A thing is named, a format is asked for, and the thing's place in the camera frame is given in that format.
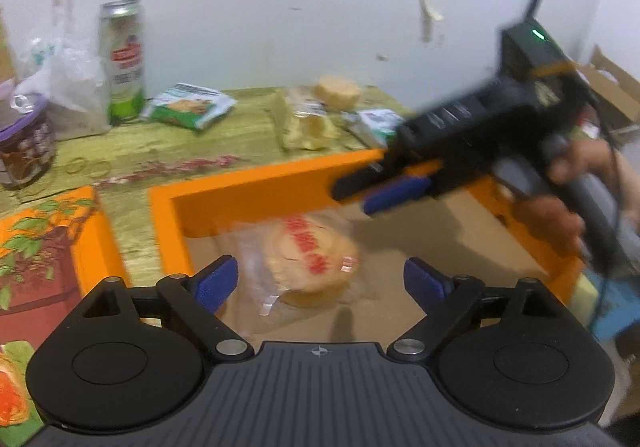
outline green snack package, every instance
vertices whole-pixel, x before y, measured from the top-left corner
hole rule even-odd
[[[349,131],[372,149],[386,148],[396,135],[396,127],[404,122],[391,109],[363,109],[344,117]]]
[[[220,91],[179,82],[148,101],[140,118],[203,130],[235,103]]]

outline plastic wrapper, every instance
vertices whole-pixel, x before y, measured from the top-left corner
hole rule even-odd
[[[179,82],[148,101],[140,118],[203,130],[235,104],[220,91]]]
[[[52,27],[33,36],[22,53],[26,78],[15,94],[49,99],[47,117],[57,140],[110,129],[106,78],[97,52],[74,30],[74,0],[53,0]]]
[[[340,137],[324,107],[308,88],[278,90],[270,110],[278,140],[286,150],[324,149]]]
[[[386,148],[404,119],[391,109],[363,109],[345,113],[347,127],[361,142],[375,149]]]
[[[247,225],[232,239],[240,266],[236,321],[242,335],[375,297],[350,223],[337,210]]]

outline black cable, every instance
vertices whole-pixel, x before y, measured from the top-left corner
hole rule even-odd
[[[613,198],[616,202],[616,218],[613,224],[613,231],[611,234],[611,243],[609,247],[609,253],[607,254],[607,258],[604,261],[604,265],[602,268],[603,280],[602,285],[600,286],[600,291],[598,293],[598,299],[596,300],[596,305],[593,309],[593,314],[591,315],[591,319],[589,322],[588,330],[593,333],[593,327],[595,326],[598,317],[600,316],[600,312],[602,311],[602,306],[604,304],[605,294],[607,292],[607,287],[609,287],[609,280],[611,278],[611,267],[614,260],[614,254],[616,249],[616,241],[618,240],[618,231],[620,230],[620,220],[622,219],[622,207],[624,205],[624,198],[622,192],[622,181],[620,178],[620,169],[618,167],[618,152],[616,151],[616,146],[614,144],[613,136],[611,135],[611,131],[604,121],[604,117],[602,115],[602,110],[600,109],[600,103],[598,99],[594,96],[594,94],[589,91],[588,95],[588,103],[593,110],[596,112],[598,116],[598,122],[600,125],[600,133],[603,135],[604,140],[606,140],[607,144],[609,144],[609,150],[611,152],[611,162],[613,165]]]

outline round cookie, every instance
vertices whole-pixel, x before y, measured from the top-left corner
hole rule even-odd
[[[351,239],[307,216],[275,223],[264,244],[264,257],[283,292],[280,299],[305,307],[340,297],[358,264]]]
[[[352,80],[340,77],[322,77],[314,88],[318,100],[336,111],[352,111],[362,92]]]

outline cardboard bottom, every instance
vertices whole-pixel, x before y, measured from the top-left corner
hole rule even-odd
[[[386,348],[424,316],[402,283],[402,267],[412,256],[446,275],[473,275],[492,286],[514,286],[520,277],[546,279],[533,258],[466,191],[405,205],[375,218],[364,215],[357,205],[339,210],[351,221],[362,253],[358,274],[367,286],[365,296],[349,304],[302,312],[297,320],[247,337],[255,348],[264,340],[373,341]],[[223,253],[236,255],[229,234],[186,241],[195,271]],[[257,309],[241,299],[241,291],[231,295],[223,320],[242,333],[240,321],[247,315],[241,313]]]

